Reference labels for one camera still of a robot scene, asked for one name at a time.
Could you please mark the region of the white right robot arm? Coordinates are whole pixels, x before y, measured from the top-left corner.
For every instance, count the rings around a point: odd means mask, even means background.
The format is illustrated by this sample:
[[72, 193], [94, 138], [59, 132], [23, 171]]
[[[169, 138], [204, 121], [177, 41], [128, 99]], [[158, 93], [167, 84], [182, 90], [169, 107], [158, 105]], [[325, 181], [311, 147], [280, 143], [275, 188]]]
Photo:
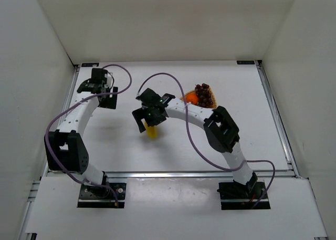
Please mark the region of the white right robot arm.
[[224, 107], [209, 109], [185, 104], [174, 95], [159, 96], [150, 88], [137, 95], [136, 100], [141, 102], [141, 108], [134, 110], [132, 115], [140, 132], [145, 131], [143, 120], [149, 127], [154, 127], [167, 118], [183, 120], [201, 128], [211, 148], [223, 155], [229, 166], [227, 171], [233, 173], [237, 188], [251, 192], [257, 177], [241, 150], [239, 128]]

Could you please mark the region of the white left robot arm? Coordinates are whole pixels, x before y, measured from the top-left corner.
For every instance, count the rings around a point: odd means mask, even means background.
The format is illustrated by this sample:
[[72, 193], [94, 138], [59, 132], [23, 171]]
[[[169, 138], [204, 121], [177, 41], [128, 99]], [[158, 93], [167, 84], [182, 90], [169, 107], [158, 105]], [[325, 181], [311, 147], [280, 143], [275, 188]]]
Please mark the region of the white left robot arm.
[[47, 128], [45, 148], [48, 167], [53, 172], [63, 172], [81, 184], [106, 185], [106, 174], [89, 163], [89, 153], [82, 135], [93, 112], [98, 108], [115, 109], [118, 88], [114, 78], [90, 78], [77, 89], [73, 105], [61, 116], [63, 122], [51, 131]]

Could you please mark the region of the orange fake fruit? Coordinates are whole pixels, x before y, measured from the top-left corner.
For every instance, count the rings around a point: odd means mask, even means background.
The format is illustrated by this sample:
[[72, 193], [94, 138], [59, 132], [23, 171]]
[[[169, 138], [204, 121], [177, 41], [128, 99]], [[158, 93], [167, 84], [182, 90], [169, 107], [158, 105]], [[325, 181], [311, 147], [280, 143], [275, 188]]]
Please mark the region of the orange fake fruit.
[[191, 103], [193, 105], [198, 104], [198, 96], [195, 93], [189, 93], [185, 96], [185, 100], [187, 103]]

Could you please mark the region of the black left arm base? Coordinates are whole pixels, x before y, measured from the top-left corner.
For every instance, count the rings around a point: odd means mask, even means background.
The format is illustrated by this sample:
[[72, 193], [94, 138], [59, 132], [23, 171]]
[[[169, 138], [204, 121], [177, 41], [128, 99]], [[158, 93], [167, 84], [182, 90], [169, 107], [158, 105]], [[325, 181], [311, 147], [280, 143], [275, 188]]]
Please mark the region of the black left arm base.
[[79, 191], [77, 207], [79, 208], [124, 208], [126, 183], [110, 183], [115, 191], [118, 202], [115, 202], [114, 195], [108, 189], [96, 186], [82, 185]]

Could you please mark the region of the purple fake grape bunch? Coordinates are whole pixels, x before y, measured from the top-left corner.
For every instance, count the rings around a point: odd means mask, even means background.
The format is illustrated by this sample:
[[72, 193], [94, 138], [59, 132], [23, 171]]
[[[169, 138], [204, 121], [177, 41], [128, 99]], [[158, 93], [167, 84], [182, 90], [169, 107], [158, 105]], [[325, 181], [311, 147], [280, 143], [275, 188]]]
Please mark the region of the purple fake grape bunch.
[[214, 100], [210, 92], [210, 87], [208, 84], [197, 84], [195, 85], [195, 94], [198, 96], [198, 106], [203, 108], [213, 108]]

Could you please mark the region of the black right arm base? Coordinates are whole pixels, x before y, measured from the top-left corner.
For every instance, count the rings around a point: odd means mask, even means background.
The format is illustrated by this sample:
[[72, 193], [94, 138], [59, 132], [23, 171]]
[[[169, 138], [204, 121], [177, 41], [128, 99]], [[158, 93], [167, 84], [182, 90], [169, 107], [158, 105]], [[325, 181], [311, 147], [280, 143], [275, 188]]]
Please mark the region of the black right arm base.
[[220, 182], [217, 192], [220, 196], [221, 210], [269, 210], [271, 207], [267, 194], [257, 203], [265, 189], [265, 183], [259, 181], [251, 191], [239, 189], [238, 183], [235, 182]]

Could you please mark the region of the yellow fake banana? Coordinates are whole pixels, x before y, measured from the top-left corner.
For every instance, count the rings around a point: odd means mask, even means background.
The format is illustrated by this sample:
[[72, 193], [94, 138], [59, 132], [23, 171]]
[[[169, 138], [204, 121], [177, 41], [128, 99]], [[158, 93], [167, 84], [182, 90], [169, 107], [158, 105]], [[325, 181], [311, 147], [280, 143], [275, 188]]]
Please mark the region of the yellow fake banana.
[[158, 131], [156, 126], [150, 126], [146, 121], [144, 122], [146, 134], [150, 139], [156, 139], [158, 137]]

